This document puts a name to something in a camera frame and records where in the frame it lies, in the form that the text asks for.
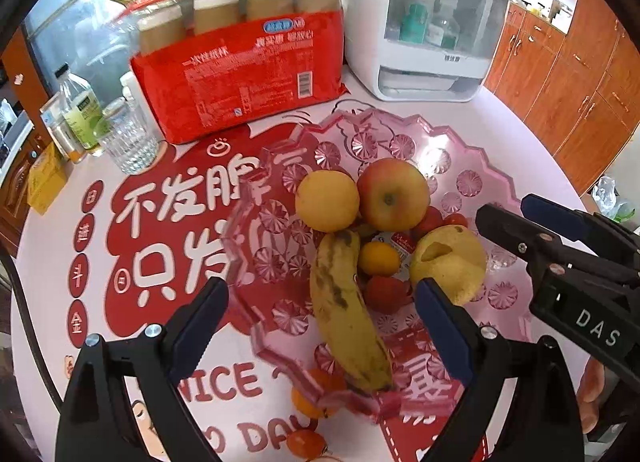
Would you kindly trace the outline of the person's right hand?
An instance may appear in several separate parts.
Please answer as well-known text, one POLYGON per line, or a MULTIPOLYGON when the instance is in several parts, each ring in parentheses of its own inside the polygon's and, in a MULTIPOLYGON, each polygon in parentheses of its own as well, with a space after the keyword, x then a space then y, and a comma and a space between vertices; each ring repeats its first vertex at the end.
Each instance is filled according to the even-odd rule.
POLYGON ((604 386, 605 367, 597 359, 590 358, 576 394, 584 434, 591 432, 598 423, 598 398, 601 396, 604 386))

